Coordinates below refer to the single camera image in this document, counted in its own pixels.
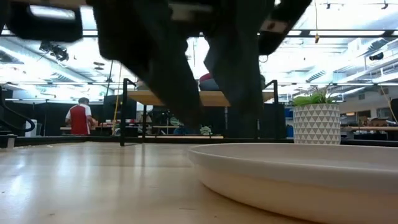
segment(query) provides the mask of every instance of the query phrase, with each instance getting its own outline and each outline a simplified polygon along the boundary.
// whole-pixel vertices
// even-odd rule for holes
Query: person
[[[71,134],[90,134],[90,126],[94,126],[94,120],[91,116],[91,109],[88,106],[89,102],[89,99],[85,97],[80,98],[79,104],[69,109],[65,122],[72,126]]]

